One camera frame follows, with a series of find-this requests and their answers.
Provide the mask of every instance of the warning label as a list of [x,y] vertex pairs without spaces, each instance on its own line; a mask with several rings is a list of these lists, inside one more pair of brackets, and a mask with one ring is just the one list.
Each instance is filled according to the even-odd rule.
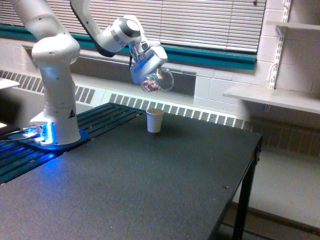
[[75,115],[74,110],[73,110],[73,109],[71,109],[71,112],[70,112],[70,114],[69,114],[68,119],[73,118],[73,117],[75,117],[75,116],[76,116],[76,115]]

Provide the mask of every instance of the teal window frame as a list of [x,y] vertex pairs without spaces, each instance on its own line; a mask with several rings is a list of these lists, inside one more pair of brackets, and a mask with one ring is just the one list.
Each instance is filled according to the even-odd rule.
[[[81,47],[95,49],[95,45],[88,35],[72,33]],[[25,27],[0,24],[0,37],[22,40],[37,40]],[[225,52],[217,50],[197,49],[162,44],[169,61],[181,64],[195,64],[205,66],[219,66],[234,69],[254,70],[257,56],[255,54]],[[129,54],[125,47],[121,53]]]

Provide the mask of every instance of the table leg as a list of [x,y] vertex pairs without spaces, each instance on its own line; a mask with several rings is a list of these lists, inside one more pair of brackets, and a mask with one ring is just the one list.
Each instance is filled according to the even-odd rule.
[[252,184],[254,181],[254,175],[256,170],[256,165],[259,157],[261,145],[258,145],[253,157],[253,161],[242,180],[241,192],[239,203],[236,212],[235,224],[233,229],[232,240],[242,240],[243,233],[245,229],[246,215],[250,201],[250,194],[252,189]]

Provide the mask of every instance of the window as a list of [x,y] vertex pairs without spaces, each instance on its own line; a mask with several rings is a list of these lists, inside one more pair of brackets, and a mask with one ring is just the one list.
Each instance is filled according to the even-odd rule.
[[[86,34],[68,0],[47,0],[71,33]],[[0,24],[23,26],[9,0],[0,0]],[[256,53],[266,0],[91,0],[101,29],[136,15],[147,37],[163,44]]]

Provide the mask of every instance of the paper cup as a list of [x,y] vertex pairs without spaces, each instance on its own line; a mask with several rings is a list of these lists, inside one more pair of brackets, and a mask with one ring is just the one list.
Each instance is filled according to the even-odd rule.
[[148,132],[150,133],[160,132],[163,116],[164,116],[164,111],[160,109],[146,110],[146,123],[147,123]]

